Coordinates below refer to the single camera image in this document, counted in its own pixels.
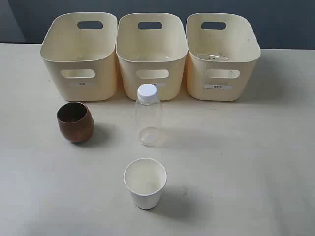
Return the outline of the brown wooden cup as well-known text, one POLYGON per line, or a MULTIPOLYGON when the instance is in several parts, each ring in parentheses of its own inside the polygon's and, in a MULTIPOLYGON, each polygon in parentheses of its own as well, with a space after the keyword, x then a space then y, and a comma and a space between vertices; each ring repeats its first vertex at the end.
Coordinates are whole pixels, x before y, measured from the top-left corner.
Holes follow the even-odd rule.
POLYGON ((68 102, 57 111, 61 134, 72 143, 87 141, 95 130, 89 108, 81 102, 68 102))

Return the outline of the right cream plastic bin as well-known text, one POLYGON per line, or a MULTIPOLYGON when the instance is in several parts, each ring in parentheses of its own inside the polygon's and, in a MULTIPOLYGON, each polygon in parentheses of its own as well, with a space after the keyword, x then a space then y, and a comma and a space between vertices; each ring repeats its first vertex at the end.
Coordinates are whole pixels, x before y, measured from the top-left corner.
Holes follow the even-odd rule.
POLYGON ((198 100, 237 100, 261 55, 249 21, 229 13, 195 13, 187 18, 186 36, 189 95, 198 100))

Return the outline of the white paper cup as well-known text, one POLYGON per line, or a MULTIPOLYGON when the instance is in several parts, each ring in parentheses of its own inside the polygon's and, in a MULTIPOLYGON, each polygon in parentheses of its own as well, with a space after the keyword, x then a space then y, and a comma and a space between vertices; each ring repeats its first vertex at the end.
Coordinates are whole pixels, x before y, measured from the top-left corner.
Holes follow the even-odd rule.
POLYGON ((160 201, 167 183, 167 172, 160 162, 140 158, 126 167, 124 183, 135 205, 142 210, 150 210, 160 201))

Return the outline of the cream plastic bin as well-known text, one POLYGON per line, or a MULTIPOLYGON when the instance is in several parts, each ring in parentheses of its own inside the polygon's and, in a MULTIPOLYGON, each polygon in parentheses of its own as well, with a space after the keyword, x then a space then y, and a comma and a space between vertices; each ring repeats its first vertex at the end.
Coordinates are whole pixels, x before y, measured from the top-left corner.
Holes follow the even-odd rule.
POLYGON ((249 21, 229 13, 195 13, 187 18, 186 36, 189 95, 198 100, 237 100, 261 55, 249 21))
POLYGON ((119 20, 116 54, 125 93, 132 100, 146 83, 157 87, 161 101, 175 98, 187 53, 185 30, 176 15, 132 13, 119 20))
POLYGON ((73 12, 57 17, 40 54, 66 101, 102 101, 117 91, 117 17, 106 12, 73 12))

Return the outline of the left cream plastic bin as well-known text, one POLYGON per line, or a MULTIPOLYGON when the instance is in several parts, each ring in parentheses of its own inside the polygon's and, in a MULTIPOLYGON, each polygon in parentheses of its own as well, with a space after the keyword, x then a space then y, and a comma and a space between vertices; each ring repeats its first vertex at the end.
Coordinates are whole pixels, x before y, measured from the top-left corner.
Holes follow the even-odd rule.
POLYGON ((57 17, 40 54, 66 101, 102 101, 117 91, 117 17, 106 12, 73 12, 57 17))

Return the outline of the middle cream plastic bin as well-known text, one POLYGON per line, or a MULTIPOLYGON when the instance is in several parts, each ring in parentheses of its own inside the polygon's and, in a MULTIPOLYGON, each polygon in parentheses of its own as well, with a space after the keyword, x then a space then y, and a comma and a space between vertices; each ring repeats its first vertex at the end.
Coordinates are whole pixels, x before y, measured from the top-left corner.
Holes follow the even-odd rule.
POLYGON ((146 83, 157 87, 161 101, 175 98, 187 53, 185 30, 176 15, 132 13, 119 20, 116 54, 125 93, 132 100, 146 83))

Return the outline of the clear bottle white cap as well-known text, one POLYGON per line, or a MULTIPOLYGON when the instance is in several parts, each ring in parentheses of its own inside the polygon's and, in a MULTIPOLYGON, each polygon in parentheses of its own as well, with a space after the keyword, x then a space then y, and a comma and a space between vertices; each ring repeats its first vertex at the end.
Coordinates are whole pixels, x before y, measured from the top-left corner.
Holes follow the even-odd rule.
POLYGON ((142 84, 138 88, 134 117, 138 141, 148 147, 155 146, 162 126, 162 105, 155 85, 142 84))

